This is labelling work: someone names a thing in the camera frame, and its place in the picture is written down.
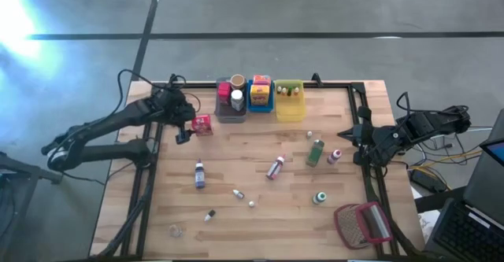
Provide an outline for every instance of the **purple bottle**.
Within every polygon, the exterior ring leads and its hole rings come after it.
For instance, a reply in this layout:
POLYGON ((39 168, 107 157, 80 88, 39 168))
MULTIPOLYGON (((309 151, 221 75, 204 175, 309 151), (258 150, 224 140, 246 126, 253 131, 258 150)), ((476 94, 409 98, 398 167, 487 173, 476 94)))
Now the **purple bottle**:
POLYGON ((196 163, 196 188, 202 189, 205 187, 205 169, 203 169, 203 163, 201 159, 198 159, 196 163))

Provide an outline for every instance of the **concrete floor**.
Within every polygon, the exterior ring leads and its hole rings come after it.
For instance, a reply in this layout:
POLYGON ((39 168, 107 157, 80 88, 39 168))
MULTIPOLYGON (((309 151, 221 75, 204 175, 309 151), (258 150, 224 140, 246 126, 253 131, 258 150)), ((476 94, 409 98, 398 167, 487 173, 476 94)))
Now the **concrete floor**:
MULTIPOLYGON (((12 16, 0 25, 0 99, 8 100, 0 102, 0 150, 45 167, 42 145, 115 106, 116 74, 133 67, 140 44, 135 39, 19 44, 11 39, 14 32, 142 33, 150 1, 10 0, 0 5, 12 16), (18 2, 23 7, 16 8, 18 2)), ((152 32, 504 31, 503 11, 504 0, 160 0, 152 32)), ((234 73, 307 79, 313 72, 323 79, 385 79, 396 117, 404 112, 395 99, 407 90, 415 108, 468 105, 473 123, 483 126, 492 125, 504 107, 503 52, 503 38, 158 40, 149 42, 141 73, 156 80, 172 72, 188 80, 234 73)), ((128 81, 125 76, 125 88, 128 81)), ((472 132, 461 140, 469 148, 486 137, 487 132, 472 132)), ((458 151, 455 146, 451 152, 458 151)), ((406 156, 410 163, 419 158, 414 151, 406 156)), ((474 164, 438 169, 456 187, 469 181, 474 164)), ((83 164, 70 173, 103 181, 108 167, 107 162, 83 164)), ((60 186, 40 182, 5 261, 84 258, 102 192, 95 183, 72 179, 60 186)))

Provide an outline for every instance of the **wooden tabletop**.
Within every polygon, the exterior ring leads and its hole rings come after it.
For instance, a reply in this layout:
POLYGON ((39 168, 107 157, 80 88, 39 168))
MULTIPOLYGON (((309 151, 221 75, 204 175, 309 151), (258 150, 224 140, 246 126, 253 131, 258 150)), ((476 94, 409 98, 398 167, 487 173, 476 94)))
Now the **wooden tabletop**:
MULTIPOLYGON (((393 124, 384 81, 363 82, 373 124, 393 124)), ((278 123, 274 112, 248 113, 243 124, 220 124, 213 115, 215 89, 186 91, 200 98, 198 114, 211 115, 214 135, 193 135, 188 143, 178 146, 174 139, 177 130, 165 129, 144 259, 327 260, 376 256, 374 248, 347 249, 333 222, 333 212, 339 206, 366 201, 361 169, 352 163, 355 148, 336 135, 353 125, 346 90, 305 89, 306 118, 294 124, 278 123), (307 131, 313 132, 310 140, 306 139, 307 131), (325 147, 318 166, 311 168, 305 165, 305 159, 315 139, 322 139, 325 147), (336 165, 329 165, 325 158, 334 149, 341 149, 343 157, 336 165), (272 162, 283 153, 287 158, 278 178, 266 179, 272 162), (203 190, 195 188, 198 158, 206 172, 203 190), (242 191, 245 198, 235 197, 234 189, 242 191), (328 198, 314 205, 311 198, 319 191, 328 198), (249 201, 255 202, 255 208, 249 207, 249 201), (216 215, 204 222, 211 209, 216 215), (173 224, 182 228, 182 237, 170 236, 169 226, 173 224)), ((133 82, 128 102, 149 93, 148 84, 133 82)), ((188 100, 196 104, 192 97, 188 100)), ((126 127, 120 131, 119 141, 141 137, 142 131, 143 127, 126 127)), ((127 163, 114 161, 110 172, 127 163)), ((127 168, 107 183, 91 253, 101 251, 124 222, 134 174, 134 168, 127 168)), ((385 181, 395 221, 413 244, 423 249, 405 167, 390 164, 385 181)), ((135 245, 134 233, 130 249, 135 245)))

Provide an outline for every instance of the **red box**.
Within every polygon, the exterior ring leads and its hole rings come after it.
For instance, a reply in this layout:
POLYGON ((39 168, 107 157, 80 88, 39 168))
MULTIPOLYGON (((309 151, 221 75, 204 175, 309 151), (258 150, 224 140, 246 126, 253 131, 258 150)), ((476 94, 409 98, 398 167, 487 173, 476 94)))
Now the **red box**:
POLYGON ((192 120, 192 129, 196 131, 197 136, 213 135, 210 115, 196 116, 192 120))
POLYGON ((221 104, 229 105, 229 96, 231 95, 231 84, 229 82, 223 82, 219 84, 219 90, 217 92, 219 96, 219 101, 221 104))

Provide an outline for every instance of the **black metal frame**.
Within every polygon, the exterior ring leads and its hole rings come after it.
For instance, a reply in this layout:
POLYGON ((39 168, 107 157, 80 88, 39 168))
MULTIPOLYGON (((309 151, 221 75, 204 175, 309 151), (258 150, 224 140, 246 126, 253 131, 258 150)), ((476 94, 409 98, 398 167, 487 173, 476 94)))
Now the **black metal frame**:
MULTIPOLYGON (((350 103, 350 111, 352 113, 352 122, 354 124, 359 124, 359 118, 357 115, 357 102, 355 100, 355 94, 359 94, 359 97, 361 99, 361 103, 363 106, 368 106, 368 100, 366 97, 365 93, 365 85, 362 82, 338 82, 338 83, 333 83, 333 82, 322 82, 321 78, 317 73, 314 73, 312 76, 312 81, 305 81, 303 83, 303 86, 305 88, 331 88, 331 89, 344 89, 348 93, 348 99, 350 103)), ((217 88, 217 85, 215 82, 191 82, 187 83, 184 88, 186 89, 212 89, 212 88, 217 88)), ((143 130, 143 138, 148 139, 150 137, 150 134, 152 132, 152 124, 147 124, 144 127, 143 130)), ((159 156, 159 147, 161 145, 161 137, 162 137, 162 132, 163 132, 163 126, 162 125, 157 125, 157 129, 155 131, 155 137, 154 137, 154 150, 153 150, 153 155, 154 159, 152 162, 151 167, 149 168, 149 175, 148 175, 148 182, 147 185, 151 185, 151 192, 148 196, 148 200, 143 208, 142 212, 142 219, 140 221, 140 226, 139 226, 139 236, 138 236, 138 244, 136 246, 135 254, 129 254, 130 251, 130 243, 131 243, 131 235, 132 235, 132 230, 128 230, 128 233, 125 235, 124 240, 122 241, 121 249, 120 249, 120 255, 115 256, 115 257, 108 257, 105 258, 104 260, 107 260, 109 258, 113 259, 125 259, 125 260, 134 260, 134 259, 142 259, 143 258, 143 250, 145 246, 145 239, 146 239, 146 232, 147 232, 147 223, 149 220, 149 211, 150 211, 150 202, 152 199, 152 193, 154 190, 154 179, 155 179, 155 173, 157 170, 157 165, 158 165, 158 156, 159 156)), ((365 169, 362 169, 362 175, 363 177, 367 176, 367 173, 365 172, 365 169)), ((132 195, 130 198, 130 203, 128 206, 128 215, 131 213, 132 209, 136 206, 137 201, 139 200, 139 190, 140 190, 140 185, 142 182, 142 177, 143 177, 143 170, 142 169, 137 169, 136 174, 135 174, 135 179, 133 181, 133 186, 132 186, 132 195)), ((385 186, 384 182, 384 177, 383 177, 383 172, 381 170, 376 171, 376 180, 378 183, 379 187, 379 194, 381 198, 381 205, 384 211, 391 217, 391 209, 390 205, 388 202, 388 196, 387 196, 387 188, 385 186)), ((397 242, 392 242, 391 243, 391 251, 393 256, 397 256, 398 254, 398 248, 397 248, 397 242)), ((377 258, 380 259, 381 257, 384 257, 384 250, 383 246, 377 245, 376 246, 376 255, 377 258)))

